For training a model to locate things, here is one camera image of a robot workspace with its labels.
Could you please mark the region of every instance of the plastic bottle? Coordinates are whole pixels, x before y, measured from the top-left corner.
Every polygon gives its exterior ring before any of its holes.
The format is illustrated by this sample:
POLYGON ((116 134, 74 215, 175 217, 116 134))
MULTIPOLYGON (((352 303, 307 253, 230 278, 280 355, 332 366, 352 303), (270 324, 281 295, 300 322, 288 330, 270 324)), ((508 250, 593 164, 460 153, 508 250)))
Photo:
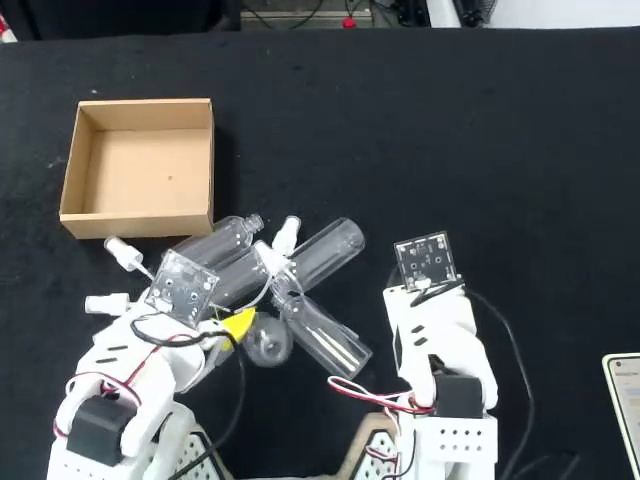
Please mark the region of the plastic bottle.
POLYGON ((280 305, 280 318, 296 341, 332 375, 352 379, 371 358, 358 336, 336 322, 309 297, 291 297, 280 305))
POLYGON ((253 242, 253 235, 264 228, 260 215, 247 218, 226 217, 213 225, 206 237, 190 237, 172 250, 205 268, 215 268, 220 262, 235 257, 253 242))
POLYGON ((293 252, 288 270, 275 280, 275 290, 308 292, 360 253, 364 246, 360 227, 353 220, 339 218, 293 252))
POLYGON ((293 337, 287 325, 268 313, 258 312, 242 340, 247 356, 259 367, 282 365, 293 349, 293 337))
POLYGON ((219 280, 209 302, 218 307, 229 307, 256 291, 269 280, 269 271, 255 246, 240 257, 230 258, 216 267, 219 280))

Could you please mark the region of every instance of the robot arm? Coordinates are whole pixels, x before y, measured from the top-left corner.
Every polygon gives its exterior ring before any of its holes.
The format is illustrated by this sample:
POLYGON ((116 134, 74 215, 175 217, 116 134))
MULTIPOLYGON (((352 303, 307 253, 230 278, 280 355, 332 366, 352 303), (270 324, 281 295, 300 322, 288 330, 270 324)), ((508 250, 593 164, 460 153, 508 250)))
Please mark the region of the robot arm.
MULTIPOLYGON (((138 339, 130 323, 153 315, 142 325, 145 333, 160 339, 195 337, 200 332, 154 312, 143 298, 96 334, 93 347, 78 362, 54 420, 57 439, 49 479, 69 478, 69 465, 86 472, 85 478, 96 473, 105 479, 168 478, 183 455, 183 444, 197 429, 193 413, 173 396, 188 389, 202 372, 202 345, 158 347, 138 339)), ((225 341, 207 340, 210 355, 216 355, 225 341)))
POLYGON ((396 244, 396 253, 404 285, 386 288, 383 298, 398 376, 412 388, 398 402, 431 408, 397 412, 396 474, 493 480, 497 421, 487 411, 498 402, 498 387, 446 234, 396 244))

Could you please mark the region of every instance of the black fabric surface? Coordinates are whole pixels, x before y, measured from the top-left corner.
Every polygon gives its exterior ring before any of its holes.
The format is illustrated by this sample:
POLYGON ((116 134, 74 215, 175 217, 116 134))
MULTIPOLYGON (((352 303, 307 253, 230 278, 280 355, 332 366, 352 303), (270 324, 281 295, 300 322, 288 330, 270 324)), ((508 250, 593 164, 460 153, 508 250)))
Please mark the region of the black fabric surface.
MULTIPOLYGON (((538 409, 523 460, 582 455, 575 478, 631 478, 600 359, 640 338, 640 30, 357 31, 120 38, 0 48, 2 478, 43 478, 63 386, 100 324, 88 294, 137 293, 57 208, 76 103, 211 97, 216 217, 357 221, 365 251, 311 296, 398 388, 381 290, 394 241, 446 229, 468 283, 512 322, 538 409)), ((172 240, 134 242, 157 265, 172 240)), ((501 462, 525 396, 507 336, 476 309, 500 387, 501 462)), ((182 398, 212 436, 237 398, 228 362, 182 398)), ((335 471, 368 407, 300 348, 250 368, 222 449, 238 477, 335 471)))

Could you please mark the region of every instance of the clear plastic tube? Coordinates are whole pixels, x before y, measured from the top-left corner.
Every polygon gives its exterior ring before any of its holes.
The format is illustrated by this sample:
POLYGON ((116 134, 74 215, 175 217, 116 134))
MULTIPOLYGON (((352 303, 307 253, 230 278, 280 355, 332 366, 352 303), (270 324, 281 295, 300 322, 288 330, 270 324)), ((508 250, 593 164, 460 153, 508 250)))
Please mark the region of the clear plastic tube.
POLYGON ((360 227, 353 220, 339 218, 293 252, 288 270, 276 279, 276 289, 308 292, 360 253, 364 246, 360 227))
POLYGON ((190 237, 172 250, 205 268, 214 268, 220 262, 235 257, 253 242, 253 234, 264 227, 260 215, 247 218, 226 217, 213 225, 206 237, 190 237))
POLYGON ((336 322, 309 297, 290 298, 280 317, 296 341, 332 375, 354 378, 371 358, 358 336, 336 322))

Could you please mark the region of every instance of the open cardboard box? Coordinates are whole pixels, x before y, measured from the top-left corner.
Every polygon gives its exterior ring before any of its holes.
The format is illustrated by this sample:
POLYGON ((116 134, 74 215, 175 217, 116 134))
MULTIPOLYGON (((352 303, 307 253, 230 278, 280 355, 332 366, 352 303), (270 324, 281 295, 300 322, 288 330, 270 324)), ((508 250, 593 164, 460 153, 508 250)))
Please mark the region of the open cardboard box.
POLYGON ((76 238, 212 228, 209 99, 80 102, 60 222, 76 238))

